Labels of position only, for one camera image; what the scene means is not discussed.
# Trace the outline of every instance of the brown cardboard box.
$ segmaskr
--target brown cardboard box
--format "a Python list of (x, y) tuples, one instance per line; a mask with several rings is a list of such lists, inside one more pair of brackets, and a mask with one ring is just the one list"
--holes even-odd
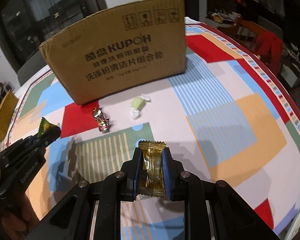
[(40, 45), (79, 105), (186, 69), (184, 0), (143, 0), (97, 12)]

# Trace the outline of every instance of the colorful patchwork tablecloth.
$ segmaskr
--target colorful patchwork tablecloth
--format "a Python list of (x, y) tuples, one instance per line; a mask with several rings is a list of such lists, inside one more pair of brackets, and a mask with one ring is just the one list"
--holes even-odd
[[(103, 180), (131, 159), (139, 140), (165, 141), (174, 159), (203, 180), (226, 180), (280, 233), (300, 209), (300, 112), (272, 73), (247, 50), (207, 25), (187, 25), (184, 74), (138, 86), (98, 103), (112, 122), (102, 134), (97, 104), (77, 106), (45, 73), (22, 94), (10, 145), (37, 132), (44, 116), (61, 138), (27, 194), (42, 218), (81, 179)], [(130, 102), (149, 95), (141, 117)], [(139, 195), (122, 203), (122, 239), (178, 239), (183, 203)]]

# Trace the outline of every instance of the fragile symbol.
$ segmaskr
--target fragile symbol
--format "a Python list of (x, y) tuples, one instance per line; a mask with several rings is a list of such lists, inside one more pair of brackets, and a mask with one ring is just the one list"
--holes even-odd
[(154, 11), (154, 22), (155, 22), (155, 24), (167, 23), (166, 10), (165, 9), (160, 9), (160, 10), (155, 10)]
[(153, 24), (150, 11), (140, 12), (139, 13), (139, 19), (140, 19), (140, 26), (141, 27), (151, 26)]
[(127, 31), (138, 28), (136, 14), (127, 14), (122, 16), (122, 18)]
[(169, 22), (175, 23), (179, 21), (179, 9), (171, 8), (169, 9)]

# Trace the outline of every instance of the gold candy wrapper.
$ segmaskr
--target gold candy wrapper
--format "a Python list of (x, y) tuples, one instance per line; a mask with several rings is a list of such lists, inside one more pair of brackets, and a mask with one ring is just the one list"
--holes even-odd
[(45, 131), (49, 130), (52, 126), (59, 126), (59, 125), (60, 125), (59, 123), (57, 125), (52, 124), (43, 117), (39, 125), (38, 137), (40, 137)]
[(165, 142), (139, 141), (144, 165), (140, 175), (139, 194), (152, 197), (164, 197), (161, 154)]

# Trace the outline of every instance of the metal screw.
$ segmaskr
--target metal screw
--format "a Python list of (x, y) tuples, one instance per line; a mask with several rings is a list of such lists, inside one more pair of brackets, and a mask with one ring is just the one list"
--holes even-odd
[(85, 187), (85, 186), (87, 186), (88, 185), (88, 182), (86, 181), (86, 180), (81, 180), (81, 181), (79, 181), (79, 183), (78, 183), (78, 186), (79, 187)]
[(183, 171), (180, 173), (181, 177), (183, 178), (189, 178), (190, 177), (190, 173), (188, 171)]
[(218, 184), (219, 187), (227, 186), (227, 183), (224, 180), (218, 180), (217, 184)]
[(117, 178), (122, 178), (124, 176), (124, 172), (123, 171), (117, 171), (115, 174), (114, 174)]

